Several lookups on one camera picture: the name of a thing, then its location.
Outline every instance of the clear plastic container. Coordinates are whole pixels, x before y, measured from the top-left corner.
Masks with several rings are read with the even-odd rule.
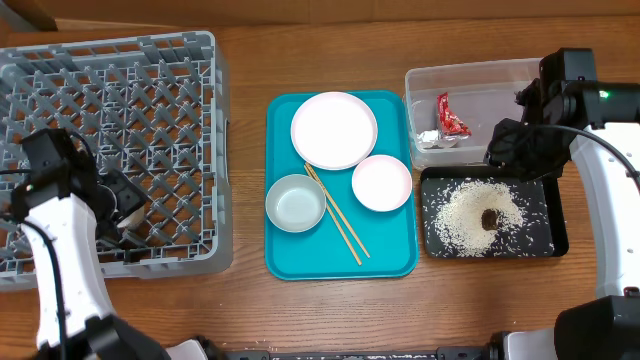
[[[515,93],[539,76],[540,59],[501,60],[412,69],[405,77],[407,121],[413,167],[481,163],[502,119],[520,120]],[[448,92],[451,110],[472,135],[449,148],[426,148],[418,135],[437,129],[438,95]]]

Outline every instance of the plastic container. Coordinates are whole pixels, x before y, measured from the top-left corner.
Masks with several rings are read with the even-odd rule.
[[[413,167],[481,163],[493,127],[504,118],[520,120],[515,93],[539,76],[540,59],[501,60],[410,70],[405,102]],[[418,135],[437,129],[438,95],[448,92],[451,109],[472,135],[450,148],[424,148]]]
[[[35,129],[73,129],[101,173],[122,171],[154,200],[118,243],[96,240],[105,278],[223,271],[233,259],[228,74],[207,31],[0,49],[0,168],[29,167],[16,142]],[[21,180],[0,177],[0,204]],[[0,291],[36,287],[28,241],[1,227]]]

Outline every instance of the white bowl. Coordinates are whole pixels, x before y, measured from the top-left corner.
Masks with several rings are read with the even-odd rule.
[[[376,117],[357,97],[325,92],[311,97],[296,111],[291,140],[298,154],[325,170],[343,170],[364,160],[376,144]]]
[[[363,160],[351,177],[353,193],[362,205],[373,211],[392,211],[404,204],[413,190],[411,172],[388,155]]]
[[[322,187],[306,175],[288,175],[276,181],[265,200],[269,220],[291,233],[316,226],[327,208]]]

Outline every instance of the teal tray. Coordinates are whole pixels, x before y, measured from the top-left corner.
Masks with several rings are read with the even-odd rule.
[[[384,90],[349,93],[364,101],[376,116],[378,140],[371,155],[394,156],[411,169],[406,112],[402,99]],[[283,176],[306,175],[304,160],[291,142],[291,122],[300,105],[316,94],[281,95],[269,105],[265,197],[271,186]],[[362,259],[362,266],[358,266],[331,216],[326,212],[313,229],[297,234],[278,229],[265,213],[265,260],[273,275],[283,280],[385,278],[404,276],[415,268],[419,253],[413,194],[395,211],[373,212],[360,204],[353,194],[353,170],[354,168],[341,171],[316,169],[316,172],[371,258],[367,258],[350,237]]]

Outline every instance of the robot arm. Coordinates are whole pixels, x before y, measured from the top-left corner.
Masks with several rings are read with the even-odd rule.
[[[100,271],[96,254],[96,218],[93,211],[75,194],[53,197],[29,211],[26,220],[40,227],[53,240],[67,317],[67,337],[85,330],[85,320],[104,319],[115,314]],[[54,348],[60,343],[56,310],[55,284],[49,254],[43,239],[33,229],[23,227],[38,269],[40,328],[37,344]]]
[[[640,124],[608,123],[592,132],[640,169]],[[570,145],[584,184],[598,256],[596,296],[624,296],[640,287],[640,195],[626,169],[597,143],[577,137]]]
[[[131,222],[146,195],[119,172],[98,175],[91,154],[79,152],[65,130],[40,130],[25,138],[22,146],[31,173],[11,193],[11,215],[24,222],[37,269],[36,358],[60,358],[65,339],[67,359],[92,354],[101,359],[170,359],[157,342],[115,315],[96,253],[96,238],[117,241],[117,225]],[[51,241],[55,254],[49,253],[45,241]],[[60,287],[54,281],[58,273]],[[62,316],[57,311],[57,291],[62,292]],[[59,330],[60,318],[65,333]]]
[[[635,228],[640,214],[640,174],[635,170],[640,168],[640,85],[598,82],[591,50],[560,49],[540,62],[540,79],[518,93],[516,102],[524,106],[521,121],[504,119],[496,125],[485,162],[515,170],[526,181],[559,177],[564,164],[574,160],[593,225],[598,299],[562,312],[553,329],[500,339],[504,358],[635,359],[640,348]],[[583,136],[576,137],[580,131]],[[591,134],[597,138],[585,138]]]

